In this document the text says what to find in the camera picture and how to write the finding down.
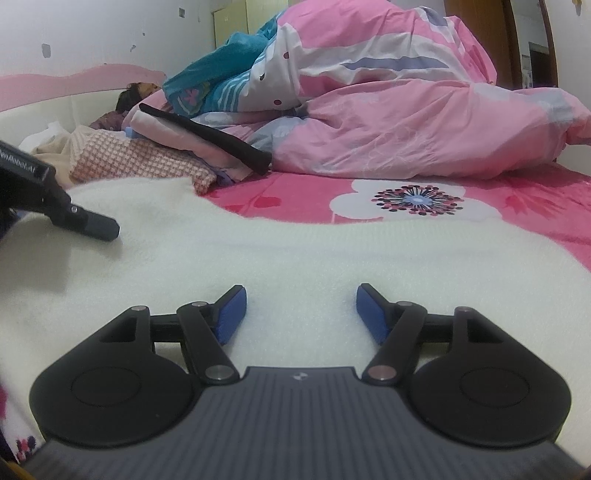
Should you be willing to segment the pink padded headboard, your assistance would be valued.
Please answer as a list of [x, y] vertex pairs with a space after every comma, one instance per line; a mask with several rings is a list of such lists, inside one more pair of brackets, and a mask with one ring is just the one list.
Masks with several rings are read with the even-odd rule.
[[128, 64], [103, 64], [66, 76], [3, 76], [1, 139], [18, 145], [55, 121], [71, 131], [111, 110], [128, 84], [164, 79], [161, 71]]

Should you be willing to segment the stack of folded clothes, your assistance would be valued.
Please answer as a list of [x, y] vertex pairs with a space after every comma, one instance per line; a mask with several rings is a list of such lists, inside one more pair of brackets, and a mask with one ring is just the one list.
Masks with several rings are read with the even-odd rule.
[[238, 183], [253, 174], [221, 147], [141, 111], [121, 131], [80, 125], [68, 132], [53, 122], [19, 148], [54, 166], [64, 188], [119, 178], [187, 177], [195, 193], [204, 195], [216, 182]]

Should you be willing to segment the black folded garment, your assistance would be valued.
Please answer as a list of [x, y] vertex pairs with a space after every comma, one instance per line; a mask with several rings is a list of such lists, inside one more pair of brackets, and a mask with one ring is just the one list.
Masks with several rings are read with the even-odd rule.
[[156, 109], [144, 103], [139, 104], [139, 110], [154, 118], [166, 120], [200, 139], [215, 145], [219, 149], [238, 159], [242, 164], [245, 164], [245, 166], [249, 167], [249, 169], [256, 173], [256, 175], [264, 176], [267, 171], [270, 170], [271, 154], [269, 152], [256, 149], [235, 136], [193, 122], [190, 119], [177, 114]]

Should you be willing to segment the pink floral bed blanket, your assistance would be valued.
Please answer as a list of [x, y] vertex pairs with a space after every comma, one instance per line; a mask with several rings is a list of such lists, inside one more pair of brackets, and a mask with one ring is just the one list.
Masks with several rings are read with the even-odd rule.
[[[541, 235], [567, 250], [590, 273], [590, 180], [559, 166], [494, 180], [342, 180], [276, 173], [204, 197], [246, 219], [344, 225], [412, 219], [464, 219], [470, 212]], [[1, 412], [1, 448], [26, 459], [41, 436], [17, 435], [18, 419]]]

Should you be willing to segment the cream white fleece sweater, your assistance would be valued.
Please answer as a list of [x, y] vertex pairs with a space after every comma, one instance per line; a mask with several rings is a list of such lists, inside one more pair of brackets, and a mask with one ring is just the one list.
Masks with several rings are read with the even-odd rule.
[[126, 179], [74, 188], [114, 218], [100, 242], [19, 221], [1, 242], [1, 412], [36, 428], [35, 377], [134, 305], [169, 313], [240, 284], [247, 315], [229, 345], [238, 368], [353, 366], [375, 345], [356, 288], [437, 313], [475, 308], [557, 370], [573, 406], [560, 445], [590, 460], [590, 273], [549, 239], [494, 215], [344, 225], [246, 219], [197, 197], [189, 181]]

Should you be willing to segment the dark wooden door frame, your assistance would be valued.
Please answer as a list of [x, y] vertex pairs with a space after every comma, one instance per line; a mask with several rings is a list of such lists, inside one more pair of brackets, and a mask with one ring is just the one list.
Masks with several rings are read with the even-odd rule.
[[460, 18], [483, 45], [497, 70], [498, 85], [513, 90], [558, 85], [544, 1], [448, 0], [445, 11]]

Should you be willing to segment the pink patterned duvet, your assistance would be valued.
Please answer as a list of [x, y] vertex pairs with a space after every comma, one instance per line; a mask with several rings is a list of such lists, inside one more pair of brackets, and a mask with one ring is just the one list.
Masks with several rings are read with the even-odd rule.
[[162, 94], [156, 109], [297, 174], [493, 178], [590, 141], [590, 112], [576, 97], [500, 87], [460, 19], [387, 1], [297, 3], [254, 34], [231, 35]]

